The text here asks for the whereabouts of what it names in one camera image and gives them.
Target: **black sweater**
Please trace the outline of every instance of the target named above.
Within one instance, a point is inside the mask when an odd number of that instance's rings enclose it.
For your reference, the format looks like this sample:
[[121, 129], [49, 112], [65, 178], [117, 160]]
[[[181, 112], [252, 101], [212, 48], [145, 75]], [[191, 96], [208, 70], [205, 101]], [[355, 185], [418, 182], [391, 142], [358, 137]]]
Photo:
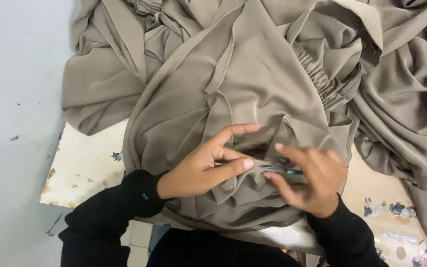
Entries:
[[[80, 204], [65, 217], [62, 267], [127, 266], [129, 247], [120, 237], [128, 221], [148, 218], [164, 206], [156, 184], [159, 176], [136, 170], [121, 185], [108, 188]], [[332, 216], [308, 221], [327, 253], [331, 267], [385, 267], [367, 224], [342, 200]], [[299, 266], [279, 249], [232, 240], [209, 231], [170, 229], [158, 242], [148, 266]]]

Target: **person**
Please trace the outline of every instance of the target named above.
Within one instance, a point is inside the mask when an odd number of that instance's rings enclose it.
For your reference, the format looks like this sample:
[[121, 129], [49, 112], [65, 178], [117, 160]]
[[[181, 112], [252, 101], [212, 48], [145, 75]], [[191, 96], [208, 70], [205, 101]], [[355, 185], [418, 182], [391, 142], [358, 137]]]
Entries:
[[[203, 194], [253, 166], [251, 157], [224, 147], [234, 134], [259, 130], [259, 124], [223, 128], [200, 144], [166, 173], [145, 170], [128, 174], [120, 185], [105, 189], [80, 204], [65, 217], [61, 266], [127, 266], [129, 247], [120, 237], [134, 217], [149, 218], [161, 212], [166, 200]], [[308, 185], [290, 186], [278, 173], [264, 173], [285, 203], [304, 210], [331, 267], [384, 267], [373, 233], [353, 214], [337, 193], [348, 169], [332, 151], [285, 147], [280, 155], [300, 166]], [[215, 167], [216, 161], [227, 162]], [[232, 240], [211, 231], [171, 228], [159, 240], [147, 266], [289, 266], [300, 265], [279, 248]]]

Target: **scissors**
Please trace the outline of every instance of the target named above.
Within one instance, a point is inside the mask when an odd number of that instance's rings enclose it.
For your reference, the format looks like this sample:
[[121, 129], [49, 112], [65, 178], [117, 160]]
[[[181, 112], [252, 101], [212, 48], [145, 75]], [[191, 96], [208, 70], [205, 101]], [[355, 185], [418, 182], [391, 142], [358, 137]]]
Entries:
[[286, 173], [286, 174], [304, 174], [303, 171], [294, 169], [290, 166], [290, 161], [285, 157], [274, 157], [273, 159], [267, 160], [261, 167], [268, 172], [274, 173]]

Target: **black sleeve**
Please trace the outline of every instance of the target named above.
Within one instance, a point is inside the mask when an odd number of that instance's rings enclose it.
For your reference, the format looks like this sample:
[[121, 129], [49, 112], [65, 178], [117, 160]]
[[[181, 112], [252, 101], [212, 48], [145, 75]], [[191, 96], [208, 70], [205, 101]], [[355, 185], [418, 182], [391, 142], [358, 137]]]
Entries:
[[136, 170], [122, 184], [99, 192], [69, 213], [68, 227], [59, 234], [64, 243], [61, 266], [127, 266], [129, 247], [122, 246], [120, 238], [129, 220], [161, 212], [164, 201], [156, 185], [162, 175]]
[[339, 205], [329, 218], [308, 214], [307, 219], [331, 267], [388, 266], [377, 254], [373, 232], [367, 223], [347, 209], [340, 196]]

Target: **worn table surface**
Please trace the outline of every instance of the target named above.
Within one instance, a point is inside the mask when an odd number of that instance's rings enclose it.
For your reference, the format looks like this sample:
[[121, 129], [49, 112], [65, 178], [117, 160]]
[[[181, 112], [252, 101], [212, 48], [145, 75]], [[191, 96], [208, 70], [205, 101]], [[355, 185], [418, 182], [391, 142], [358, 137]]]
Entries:
[[[123, 134], [127, 121], [85, 136], [66, 124], [40, 202], [74, 208], [97, 192], [121, 183]], [[375, 246], [390, 267], [427, 267], [427, 238], [399, 179], [372, 171], [353, 148], [342, 195], [375, 235]], [[186, 228], [162, 215], [144, 222]], [[225, 233], [230, 238], [323, 254], [305, 219], [284, 228]]]

